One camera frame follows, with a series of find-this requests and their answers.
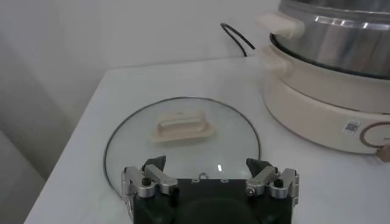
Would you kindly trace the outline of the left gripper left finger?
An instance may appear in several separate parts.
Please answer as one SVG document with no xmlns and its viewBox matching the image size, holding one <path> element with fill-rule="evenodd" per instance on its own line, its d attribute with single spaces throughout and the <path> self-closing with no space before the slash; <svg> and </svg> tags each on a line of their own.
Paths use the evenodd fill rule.
<svg viewBox="0 0 390 224">
<path fill-rule="evenodd" d="M 135 194 L 140 198 L 151 198 L 157 191 L 168 196 L 177 194 L 178 179 L 163 172 L 165 163 L 166 157 L 158 156 L 148 159 L 140 169 L 135 166 L 125 167 L 121 172 L 122 198 L 130 198 Z"/>
</svg>

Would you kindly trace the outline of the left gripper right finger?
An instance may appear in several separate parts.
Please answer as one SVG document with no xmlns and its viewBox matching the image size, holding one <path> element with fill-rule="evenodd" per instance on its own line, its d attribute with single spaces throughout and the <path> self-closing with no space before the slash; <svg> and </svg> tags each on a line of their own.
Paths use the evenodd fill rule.
<svg viewBox="0 0 390 224">
<path fill-rule="evenodd" d="M 299 198 L 300 176 L 296 170 L 286 168 L 279 172 L 278 168 L 267 161 L 246 159 L 246 165 L 252 175 L 246 180 L 246 194 L 249 197 L 264 195 L 268 190 L 276 199 Z"/>
</svg>

